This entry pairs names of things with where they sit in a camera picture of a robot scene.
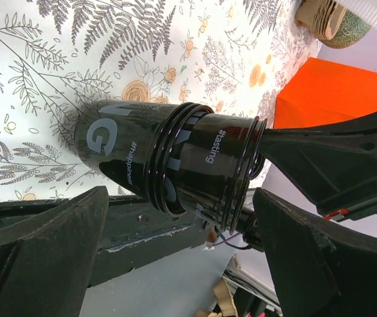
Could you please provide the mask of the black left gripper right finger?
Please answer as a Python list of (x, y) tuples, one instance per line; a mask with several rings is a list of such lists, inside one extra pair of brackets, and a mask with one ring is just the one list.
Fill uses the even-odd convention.
[(283, 316), (377, 316), (377, 238), (261, 188), (253, 203)]

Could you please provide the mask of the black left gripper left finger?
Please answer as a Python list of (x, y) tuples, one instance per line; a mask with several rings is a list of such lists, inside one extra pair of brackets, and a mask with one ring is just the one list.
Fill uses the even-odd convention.
[(0, 316), (78, 316), (109, 195), (97, 186), (0, 229)]

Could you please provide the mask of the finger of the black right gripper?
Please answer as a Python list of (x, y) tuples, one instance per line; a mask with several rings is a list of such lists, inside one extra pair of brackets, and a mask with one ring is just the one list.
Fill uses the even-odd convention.
[(377, 214), (377, 112), (308, 128), (268, 129), (260, 153), (325, 218)]

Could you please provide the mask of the transparent dark cup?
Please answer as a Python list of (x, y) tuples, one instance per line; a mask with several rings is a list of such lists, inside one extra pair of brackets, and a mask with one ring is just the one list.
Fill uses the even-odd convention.
[(172, 181), (184, 211), (233, 232), (254, 170), (266, 119), (207, 114), (193, 126)]

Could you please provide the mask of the black printed coffee cup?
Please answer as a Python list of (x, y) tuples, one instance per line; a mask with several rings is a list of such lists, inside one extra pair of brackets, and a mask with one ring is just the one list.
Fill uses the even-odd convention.
[(219, 205), (197, 196), (191, 208), (169, 208), (176, 190), (166, 177), (173, 144), (191, 116), (202, 118), (213, 110), (186, 102), (181, 105), (153, 102), (101, 100), (83, 114), (75, 128), (79, 158), (91, 169), (146, 199), (173, 217), (187, 211), (216, 212)]

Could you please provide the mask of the orange paper bag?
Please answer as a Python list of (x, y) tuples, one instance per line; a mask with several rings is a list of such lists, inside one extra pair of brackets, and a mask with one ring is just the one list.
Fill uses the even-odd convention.
[(273, 127), (314, 127), (374, 112), (377, 72), (311, 57), (277, 95)]

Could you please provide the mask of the green netted melon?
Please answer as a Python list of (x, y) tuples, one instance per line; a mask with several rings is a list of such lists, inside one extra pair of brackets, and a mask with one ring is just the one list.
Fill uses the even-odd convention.
[(344, 49), (361, 40), (371, 29), (371, 25), (351, 11), (346, 11), (336, 35), (330, 40), (320, 40), (329, 48)]

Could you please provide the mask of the brown cardboard cup carrier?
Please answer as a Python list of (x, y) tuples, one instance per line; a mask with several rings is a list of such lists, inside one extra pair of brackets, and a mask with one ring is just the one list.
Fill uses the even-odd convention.
[(319, 40), (331, 40), (339, 30), (347, 9), (332, 0), (302, 1), (296, 20)]

